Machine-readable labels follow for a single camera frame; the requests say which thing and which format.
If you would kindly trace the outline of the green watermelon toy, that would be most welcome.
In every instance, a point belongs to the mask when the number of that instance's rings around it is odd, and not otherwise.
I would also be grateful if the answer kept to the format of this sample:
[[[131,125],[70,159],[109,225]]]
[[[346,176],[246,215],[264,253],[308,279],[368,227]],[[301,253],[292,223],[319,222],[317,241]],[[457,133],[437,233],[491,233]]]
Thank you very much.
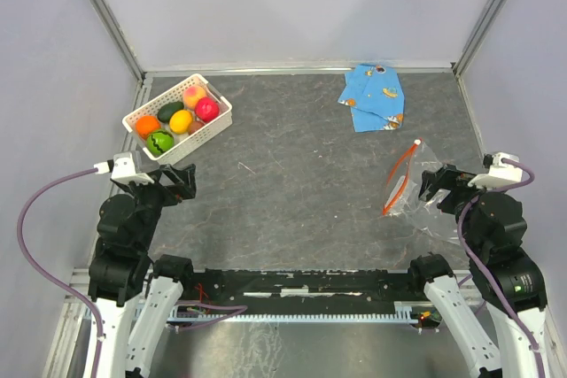
[[[174,146],[174,137],[164,129],[155,130],[146,138],[146,147],[154,157],[165,154]]]

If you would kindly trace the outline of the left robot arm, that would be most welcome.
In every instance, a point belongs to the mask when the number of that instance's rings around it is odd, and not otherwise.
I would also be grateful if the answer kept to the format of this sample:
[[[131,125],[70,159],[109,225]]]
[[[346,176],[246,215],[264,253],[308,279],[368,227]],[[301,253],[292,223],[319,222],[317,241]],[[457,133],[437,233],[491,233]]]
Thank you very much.
[[[114,163],[111,181],[121,192],[100,207],[89,266],[96,308],[87,359],[96,377],[148,376],[175,303],[196,288],[190,259],[149,256],[163,209],[196,196],[195,172],[194,165],[143,173],[126,158]]]

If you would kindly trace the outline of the clear zip top bag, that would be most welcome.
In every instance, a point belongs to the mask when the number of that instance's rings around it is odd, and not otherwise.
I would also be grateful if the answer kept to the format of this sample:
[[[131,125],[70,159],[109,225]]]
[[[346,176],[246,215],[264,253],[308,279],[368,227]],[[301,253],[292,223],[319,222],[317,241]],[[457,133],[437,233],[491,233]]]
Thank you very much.
[[[459,245],[454,217],[437,208],[448,191],[441,189],[430,201],[419,199],[422,172],[436,172],[441,166],[432,149],[421,138],[415,139],[388,174],[382,214],[399,219],[427,236]]]

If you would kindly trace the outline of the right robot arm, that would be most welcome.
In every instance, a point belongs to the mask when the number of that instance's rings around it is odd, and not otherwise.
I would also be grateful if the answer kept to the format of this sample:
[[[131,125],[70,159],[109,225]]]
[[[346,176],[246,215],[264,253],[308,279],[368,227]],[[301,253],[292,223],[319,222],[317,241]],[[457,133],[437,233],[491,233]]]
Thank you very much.
[[[456,220],[457,237],[496,330],[495,341],[463,299],[460,285],[439,254],[411,261],[407,289],[440,313],[472,377],[547,377],[545,322],[548,299],[537,264],[522,247],[527,222],[509,191],[531,184],[534,172],[511,158],[492,157],[485,174],[452,165],[422,173],[419,197],[441,189],[443,213]]]

